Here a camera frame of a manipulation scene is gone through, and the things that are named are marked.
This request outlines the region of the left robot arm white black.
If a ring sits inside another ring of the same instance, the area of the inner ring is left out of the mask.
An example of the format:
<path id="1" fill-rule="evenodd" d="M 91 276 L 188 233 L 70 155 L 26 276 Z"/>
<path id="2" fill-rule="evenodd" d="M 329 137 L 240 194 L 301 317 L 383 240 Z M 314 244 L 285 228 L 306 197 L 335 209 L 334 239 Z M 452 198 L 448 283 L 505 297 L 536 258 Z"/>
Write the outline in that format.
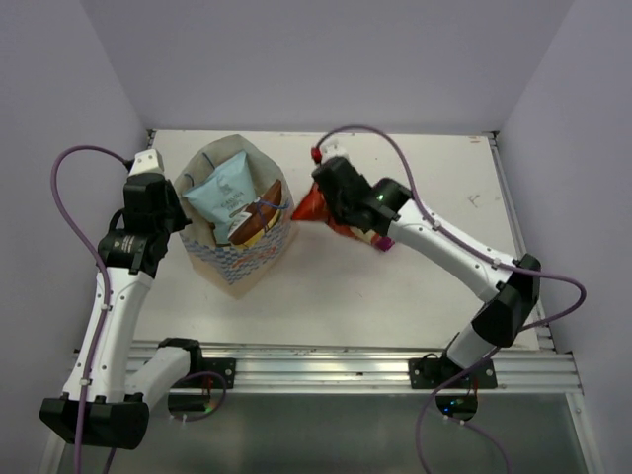
<path id="1" fill-rule="evenodd" d="M 140 310 L 185 216 L 172 183 L 160 172 L 131 175 L 123 207 L 112 218 L 98 255 L 103 267 L 87 333 L 60 396 L 46 398 L 40 419 L 63 440 L 117 449 L 137 448 L 150 412 L 177 382 L 199 385 L 205 364 L 196 340 L 167 338 L 133 375 L 127 362 Z"/>

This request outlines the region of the light blue cassava chips bag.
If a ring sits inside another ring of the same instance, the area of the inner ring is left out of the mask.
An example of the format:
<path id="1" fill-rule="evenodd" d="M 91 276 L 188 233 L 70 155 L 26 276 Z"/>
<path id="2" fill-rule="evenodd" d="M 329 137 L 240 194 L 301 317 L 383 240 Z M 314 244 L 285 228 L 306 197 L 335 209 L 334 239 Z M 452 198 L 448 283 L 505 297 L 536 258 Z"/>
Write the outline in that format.
<path id="1" fill-rule="evenodd" d="M 232 219 L 256 197 L 246 152 L 242 150 L 217 165 L 201 183 L 184 191 L 183 196 L 213 225 L 215 244 L 227 245 Z"/>

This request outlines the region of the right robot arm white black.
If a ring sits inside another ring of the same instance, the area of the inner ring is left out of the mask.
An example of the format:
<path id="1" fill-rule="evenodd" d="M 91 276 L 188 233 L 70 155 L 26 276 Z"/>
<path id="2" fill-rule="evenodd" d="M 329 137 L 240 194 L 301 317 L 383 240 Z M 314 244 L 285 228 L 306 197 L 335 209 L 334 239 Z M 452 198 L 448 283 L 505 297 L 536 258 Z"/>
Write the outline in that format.
<path id="1" fill-rule="evenodd" d="M 539 298 L 539 278 L 524 273 L 541 269 L 536 258 L 526 254 L 517 260 L 441 224 L 419 210 L 411 190 L 390 178 L 372 185 L 344 157 L 325 161 L 312 178 L 337 223 L 421 253 L 483 302 L 443 352 L 439 374 L 445 384 L 464 386 L 479 359 L 514 343 Z"/>

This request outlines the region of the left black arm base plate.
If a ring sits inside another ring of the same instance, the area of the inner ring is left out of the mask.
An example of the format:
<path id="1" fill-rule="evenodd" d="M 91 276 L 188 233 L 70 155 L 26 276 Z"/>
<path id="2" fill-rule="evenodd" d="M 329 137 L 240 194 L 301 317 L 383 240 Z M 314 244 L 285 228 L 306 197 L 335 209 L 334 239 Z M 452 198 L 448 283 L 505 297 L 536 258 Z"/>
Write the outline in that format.
<path id="1" fill-rule="evenodd" d="M 220 375 L 224 379 L 228 390 L 234 388 L 235 377 L 238 370 L 237 358 L 232 352 L 202 349 L 199 369 Z"/>

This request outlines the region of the brown Chuba cassava chips bag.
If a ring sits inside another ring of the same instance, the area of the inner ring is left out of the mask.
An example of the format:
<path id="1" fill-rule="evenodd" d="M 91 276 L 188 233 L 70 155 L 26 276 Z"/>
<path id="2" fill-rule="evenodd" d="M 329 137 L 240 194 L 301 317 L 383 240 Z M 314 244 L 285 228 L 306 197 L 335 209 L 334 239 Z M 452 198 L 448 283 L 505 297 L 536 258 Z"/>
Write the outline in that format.
<path id="1" fill-rule="evenodd" d="M 253 202 L 248 204 L 233 220 L 228 242 L 238 248 L 250 248 L 258 243 L 277 223 L 282 198 L 282 183 L 275 182 Z"/>

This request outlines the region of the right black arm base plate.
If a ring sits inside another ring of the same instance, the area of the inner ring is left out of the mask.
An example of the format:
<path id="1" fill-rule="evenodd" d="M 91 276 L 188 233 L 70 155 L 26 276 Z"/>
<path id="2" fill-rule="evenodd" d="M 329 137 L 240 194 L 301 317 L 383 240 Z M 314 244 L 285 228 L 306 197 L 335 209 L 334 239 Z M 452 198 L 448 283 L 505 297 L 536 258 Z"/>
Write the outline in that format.
<path id="1" fill-rule="evenodd" d="M 414 390 L 431 390 L 457 375 L 462 368 L 449 361 L 444 355 L 426 354 L 408 359 L 408 375 Z M 494 364 L 489 360 L 477 368 L 461 375 L 448 385 L 449 389 L 495 389 L 499 386 Z"/>

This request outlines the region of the orange cream cassava chips bag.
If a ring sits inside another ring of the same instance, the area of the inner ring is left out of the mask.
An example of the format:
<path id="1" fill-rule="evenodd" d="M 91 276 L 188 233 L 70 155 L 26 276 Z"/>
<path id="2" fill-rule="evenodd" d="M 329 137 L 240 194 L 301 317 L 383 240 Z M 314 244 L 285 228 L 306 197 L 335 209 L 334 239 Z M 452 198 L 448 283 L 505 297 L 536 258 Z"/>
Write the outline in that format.
<path id="1" fill-rule="evenodd" d="M 316 184 L 313 184 L 308 193 L 302 198 L 295 208 L 291 219 L 299 222 L 324 223 L 339 235 L 361 241 L 381 250 L 381 237 L 374 231 L 362 231 L 347 224 L 340 224 L 335 220 L 324 195 Z"/>

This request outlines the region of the purple snack packet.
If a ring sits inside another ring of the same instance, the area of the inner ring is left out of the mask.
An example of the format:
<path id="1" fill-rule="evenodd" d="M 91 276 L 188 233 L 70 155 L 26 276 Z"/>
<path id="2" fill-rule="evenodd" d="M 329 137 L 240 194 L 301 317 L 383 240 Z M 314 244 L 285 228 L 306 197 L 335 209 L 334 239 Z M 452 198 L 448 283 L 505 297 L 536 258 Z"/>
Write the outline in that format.
<path id="1" fill-rule="evenodd" d="M 371 241 L 373 247 L 381 252 L 387 252 L 394 246 L 394 241 L 388 237 L 375 236 Z"/>

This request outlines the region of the blue patterned paper bag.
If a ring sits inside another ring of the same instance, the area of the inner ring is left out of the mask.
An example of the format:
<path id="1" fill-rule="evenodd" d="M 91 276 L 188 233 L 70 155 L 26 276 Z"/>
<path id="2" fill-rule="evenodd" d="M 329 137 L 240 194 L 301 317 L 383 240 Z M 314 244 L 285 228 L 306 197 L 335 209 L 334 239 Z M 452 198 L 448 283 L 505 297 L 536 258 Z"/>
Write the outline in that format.
<path id="1" fill-rule="evenodd" d="M 194 270 L 245 295 L 294 238 L 294 202 L 279 165 L 239 134 L 200 149 L 175 182 L 191 223 L 180 232 Z"/>

